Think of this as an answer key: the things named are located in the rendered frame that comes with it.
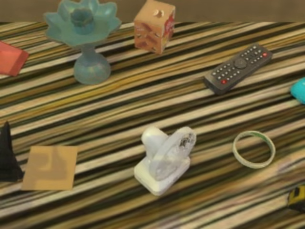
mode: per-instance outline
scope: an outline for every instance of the bangle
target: bangle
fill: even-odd
[[[237,151],[236,149],[236,143],[242,138],[242,137],[246,137],[246,136],[256,136],[256,137],[259,137],[261,138],[264,142],[266,142],[271,150],[271,156],[270,158],[265,161],[265,162],[262,162],[262,163],[253,163],[253,162],[250,162],[250,161],[247,161],[245,160]],[[268,138],[266,135],[258,132],[258,131],[245,131],[245,132],[242,132],[240,133],[235,139],[234,139],[234,142],[233,142],[233,153],[234,153],[234,156],[235,158],[244,166],[247,166],[249,168],[253,168],[253,169],[258,169],[258,168],[264,168],[266,166],[268,166],[272,160],[274,159],[275,157],[275,146],[272,142],[272,140],[270,138]]]

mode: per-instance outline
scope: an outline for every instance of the remote control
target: remote control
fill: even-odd
[[[215,94],[224,94],[271,59],[270,51],[253,44],[212,70],[203,78],[203,82]]]

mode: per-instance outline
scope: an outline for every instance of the candle holder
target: candle holder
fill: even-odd
[[[74,65],[74,78],[78,82],[98,84],[110,76],[110,64],[103,55],[95,52],[95,47],[121,26],[116,13],[114,2],[62,0],[57,12],[44,14],[48,25],[46,37],[81,50]]]

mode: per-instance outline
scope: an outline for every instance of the teal candle holder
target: teal candle holder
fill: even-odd
[[[62,0],[57,12],[44,14],[48,25],[46,37],[81,50],[74,65],[74,78],[78,82],[98,84],[110,76],[110,64],[103,55],[95,52],[95,47],[121,26],[116,13],[114,2]]]

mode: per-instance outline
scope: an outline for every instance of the striped rug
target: striped rug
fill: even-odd
[[[31,146],[79,146],[72,191],[20,191],[0,184],[3,229],[301,229],[305,215],[287,209],[287,193],[305,183],[305,106],[289,93],[305,76],[305,23],[178,23],[161,56],[135,49],[126,23],[97,47],[112,65],[99,85],[73,78],[77,50],[44,37],[44,23],[2,23],[0,40],[30,57],[18,77],[0,78],[0,125],[9,121],[24,170]],[[273,60],[230,92],[215,96],[202,77],[259,42]],[[163,196],[133,177],[144,157],[141,134],[197,133],[191,168]],[[277,152],[253,170],[232,154],[245,130],[264,132]],[[254,162],[268,147],[247,138]]]

